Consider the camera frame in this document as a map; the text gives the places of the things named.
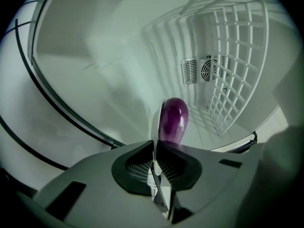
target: white plastic surface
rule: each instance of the white plastic surface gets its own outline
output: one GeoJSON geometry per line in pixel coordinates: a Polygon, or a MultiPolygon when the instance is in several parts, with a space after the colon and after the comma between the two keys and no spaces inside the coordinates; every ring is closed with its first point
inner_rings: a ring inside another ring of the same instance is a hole
{"type": "MultiPolygon", "coordinates": [[[[79,116],[125,144],[150,138],[153,114],[163,98],[201,106],[199,95],[206,89],[183,87],[181,60],[215,51],[206,16],[210,11],[194,13],[217,0],[196,0],[182,16],[190,0],[155,1],[52,0],[37,28],[37,63],[49,84],[79,116]]],[[[251,132],[232,124],[221,137],[225,129],[213,136],[192,120],[184,144],[204,149],[251,132]]]]}
{"type": "MultiPolygon", "coordinates": [[[[34,12],[32,5],[35,4],[22,6],[15,16],[18,22],[19,19],[23,22],[31,20],[34,12]]],[[[27,57],[29,27],[30,24],[23,25],[18,31],[22,50],[30,65],[27,57]]],[[[72,125],[40,93],[21,58],[15,30],[5,35],[0,43],[0,115],[33,150],[67,167],[92,154],[111,149],[72,125]]],[[[3,151],[11,148],[9,143],[0,140],[3,151]]]]}
{"type": "Polygon", "coordinates": [[[153,116],[152,127],[151,127],[151,140],[153,140],[153,144],[154,144],[153,164],[154,164],[155,174],[158,176],[162,173],[162,170],[157,163],[156,155],[157,155],[157,142],[158,142],[158,132],[159,132],[161,113],[162,113],[162,105],[164,102],[165,100],[160,102],[160,106],[153,116]]]}

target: black rectangular slot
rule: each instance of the black rectangular slot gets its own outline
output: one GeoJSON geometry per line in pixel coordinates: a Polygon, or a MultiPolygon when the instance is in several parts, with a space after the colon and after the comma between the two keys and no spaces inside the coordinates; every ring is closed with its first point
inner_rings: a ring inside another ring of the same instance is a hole
{"type": "Polygon", "coordinates": [[[46,208],[46,212],[59,220],[64,220],[85,187],[84,183],[71,182],[46,208]]]}
{"type": "Polygon", "coordinates": [[[219,163],[223,164],[223,165],[228,165],[234,168],[240,168],[242,163],[241,162],[237,162],[237,161],[230,161],[230,160],[226,160],[226,159],[222,159],[219,163]]]}

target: black rubber seal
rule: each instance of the black rubber seal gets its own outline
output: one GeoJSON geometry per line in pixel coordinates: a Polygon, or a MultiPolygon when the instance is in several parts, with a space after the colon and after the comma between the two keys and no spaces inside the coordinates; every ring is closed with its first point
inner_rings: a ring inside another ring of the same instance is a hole
{"type": "Polygon", "coordinates": [[[118,157],[111,168],[112,176],[119,186],[129,193],[151,196],[150,187],[129,174],[126,163],[131,158],[141,161],[152,159],[153,141],[149,140],[145,144],[131,150],[118,157]]]}
{"type": "Polygon", "coordinates": [[[176,163],[176,167],[178,168],[178,166],[181,165],[181,162],[177,158],[173,158],[174,155],[186,163],[186,168],[184,172],[181,173],[178,177],[169,181],[171,187],[174,191],[191,189],[202,174],[201,163],[194,157],[170,147],[167,145],[166,141],[157,142],[157,161],[159,161],[159,157],[165,158],[167,160],[178,161],[176,163]]]}

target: ventilation grille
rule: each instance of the ventilation grille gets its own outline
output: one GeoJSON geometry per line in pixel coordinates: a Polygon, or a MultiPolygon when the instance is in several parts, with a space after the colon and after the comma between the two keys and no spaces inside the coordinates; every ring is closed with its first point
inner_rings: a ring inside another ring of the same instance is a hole
{"type": "MultiPolygon", "coordinates": [[[[202,79],[204,81],[209,82],[211,79],[211,56],[207,56],[207,58],[209,58],[209,60],[207,60],[205,62],[205,64],[202,66],[200,75],[202,77],[202,79]]],[[[187,58],[187,59],[183,59],[182,60],[182,72],[183,72],[183,79],[184,79],[184,84],[185,85],[190,85],[190,84],[194,84],[198,82],[198,60],[200,59],[205,59],[205,57],[202,56],[198,56],[198,57],[192,57],[192,58],[187,58]]],[[[225,57],[221,58],[221,65],[223,67],[225,67],[225,57]]],[[[212,76],[212,80],[215,80],[216,78],[216,73],[217,73],[217,64],[218,61],[216,59],[213,60],[214,61],[214,65],[213,65],[213,76],[212,76]]],[[[230,70],[231,69],[231,59],[228,58],[228,62],[227,62],[227,69],[230,70]]],[[[224,76],[224,70],[223,69],[219,69],[219,76],[221,78],[223,78],[224,76]]]]}
{"type": "Polygon", "coordinates": [[[196,59],[186,59],[185,62],[182,63],[182,74],[185,85],[197,83],[197,73],[198,67],[196,59]]]}
{"type": "MultiPolygon", "coordinates": [[[[217,67],[213,65],[213,76],[212,80],[215,80],[215,74],[217,72],[217,67]]],[[[208,60],[202,67],[201,69],[201,77],[205,81],[210,81],[210,76],[211,76],[211,60],[208,60]]]]}
{"type": "Polygon", "coordinates": [[[140,181],[147,182],[149,169],[152,165],[152,162],[153,160],[140,164],[128,163],[126,167],[130,175],[140,181]]]}
{"type": "MultiPolygon", "coordinates": [[[[222,67],[225,67],[225,57],[224,56],[222,57],[222,67]]],[[[228,58],[227,69],[231,70],[231,58],[228,58]]],[[[224,70],[220,69],[219,76],[221,78],[223,78],[223,75],[224,75],[224,70]]]]}
{"type": "Polygon", "coordinates": [[[177,163],[168,160],[160,160],[157,162],[169,182],[181,176],[187,168],[187,165],[184,163],[177,163]]]}

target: purple eggplant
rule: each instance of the purple eggplant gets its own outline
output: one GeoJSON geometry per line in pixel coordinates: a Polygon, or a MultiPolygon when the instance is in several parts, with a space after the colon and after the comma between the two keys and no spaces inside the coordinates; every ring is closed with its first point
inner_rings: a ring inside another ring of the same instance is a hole
{"type": "Polygon", "coordinates": [[[167,100],[161,108],[159,140],[180,143],[189,120],[188,107],[179,98],[167,100]]]}

